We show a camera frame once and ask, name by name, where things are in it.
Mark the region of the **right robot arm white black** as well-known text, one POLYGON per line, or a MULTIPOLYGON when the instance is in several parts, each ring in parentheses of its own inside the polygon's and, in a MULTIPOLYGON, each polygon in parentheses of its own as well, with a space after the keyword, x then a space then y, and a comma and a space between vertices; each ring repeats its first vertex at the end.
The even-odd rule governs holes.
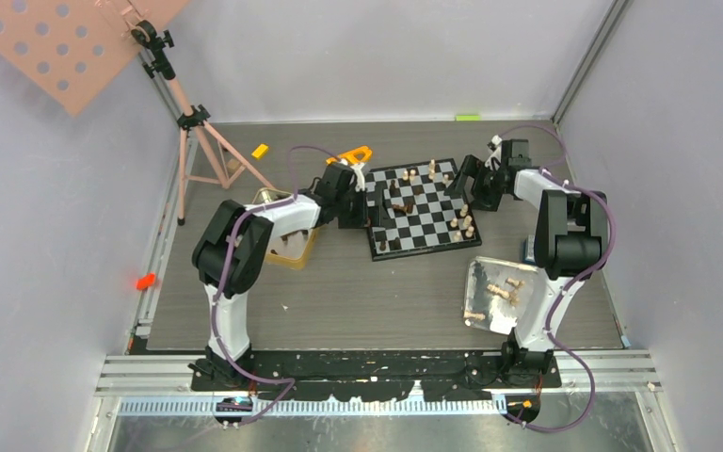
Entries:
POLYGON ((574 296, 613 249, 611 215, 601 192, 574 186, 532 163, 525 139, 493 137, 490 154, 464 157, 448 195, 468 193, 474 209, 495 212, 504 196, 538 211, 533 255, 538 270, 530 299, 501 348, 500 374, 524 386, 551 368, 557 330, 574 296))

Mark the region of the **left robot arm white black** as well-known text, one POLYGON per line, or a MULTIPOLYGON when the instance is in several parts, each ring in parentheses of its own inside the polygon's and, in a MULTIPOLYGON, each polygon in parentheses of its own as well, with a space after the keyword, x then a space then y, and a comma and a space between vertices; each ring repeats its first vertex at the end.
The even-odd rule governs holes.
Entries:
POLYGON ((366 168, 345 160, 329 164, 311 189, 277 201, 222 202, 198 241, 192 264, 209 301, 210 337, 204 371, 230 390, 243 388, 251 375, 244 359, 250 350, 247 330, 249 290, 256 283, 270 239, 305 233, 336 218, 364 227, 366 168))

